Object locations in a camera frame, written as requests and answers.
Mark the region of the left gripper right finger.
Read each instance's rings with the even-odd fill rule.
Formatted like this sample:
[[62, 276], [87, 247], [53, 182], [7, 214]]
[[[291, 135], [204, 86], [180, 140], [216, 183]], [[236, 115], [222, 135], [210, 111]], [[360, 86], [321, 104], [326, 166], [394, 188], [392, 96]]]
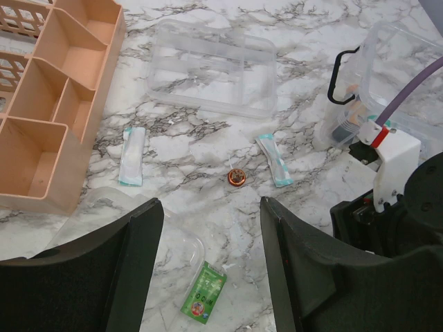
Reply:
[[442, 247], [395, 258], [354, 248], [260, 201], [278, 331], [441, 331]]

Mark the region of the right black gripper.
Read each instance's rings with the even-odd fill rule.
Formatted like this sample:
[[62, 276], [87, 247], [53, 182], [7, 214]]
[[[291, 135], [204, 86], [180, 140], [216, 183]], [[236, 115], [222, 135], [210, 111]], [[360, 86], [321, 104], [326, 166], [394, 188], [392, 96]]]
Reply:
[[383, 202], [383, 211], [375, 209], [372, 190], [353, 201], [342, 201], [331, 208], [333, 235], [360, 250], [384, 257], [406, 253], [406, 243], [401, 237], [401, 222], [406, 217], [403, 196], [395, 195], [395, 203]]

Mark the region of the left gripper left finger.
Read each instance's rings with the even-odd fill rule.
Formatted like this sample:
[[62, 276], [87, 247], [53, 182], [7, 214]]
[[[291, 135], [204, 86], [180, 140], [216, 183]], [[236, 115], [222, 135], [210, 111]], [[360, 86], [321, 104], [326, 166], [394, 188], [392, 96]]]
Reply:
[[152, 268], [133, 224], [1, 261], [2, 331], [139, 331]]

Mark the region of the brown medicine bottle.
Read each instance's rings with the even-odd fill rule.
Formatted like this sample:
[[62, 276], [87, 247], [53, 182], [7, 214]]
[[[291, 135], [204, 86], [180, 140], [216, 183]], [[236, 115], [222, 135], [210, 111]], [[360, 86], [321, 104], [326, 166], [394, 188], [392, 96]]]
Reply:
[[354, 97], [338, 113], [338, 126], [332, 138], [340, 145], [350, 145], [366, 119], [367, 109], [359, 97], [359, 85], [353, 84], [346, 89], [345, 98]]

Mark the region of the clear first aid box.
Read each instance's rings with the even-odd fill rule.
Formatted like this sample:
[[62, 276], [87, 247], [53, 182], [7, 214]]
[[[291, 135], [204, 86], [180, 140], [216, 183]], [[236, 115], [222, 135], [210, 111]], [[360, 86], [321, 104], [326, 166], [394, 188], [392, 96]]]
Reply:
[[[336, 56], [325, 118], [317, 136], [319, 143], [349, 146], [332, 138], [339, 111], [354, 99], [345, 98], [347, 87], [359, 85], [359, 97], [367, 109], [363, 124], [375, 121], [407, 83], [441, 57], [440, 41], [412, 33], [403, 24], [376, 23], [360, 46]], [[386, 120], [386, 126], [420, 140], [423, 160], [442, 152], [442, 71], [421, 83]]]

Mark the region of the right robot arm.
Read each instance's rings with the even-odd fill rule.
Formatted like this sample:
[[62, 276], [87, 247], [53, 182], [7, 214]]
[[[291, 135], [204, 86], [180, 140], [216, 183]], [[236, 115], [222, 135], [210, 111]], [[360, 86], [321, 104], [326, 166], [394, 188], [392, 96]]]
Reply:
[[333, 235], [355, 248], [396, 257], [422, 246], [442, 245], [442, 154], [421, 164], [403, 194], [377, 212], [373, 191], [331, 210]]

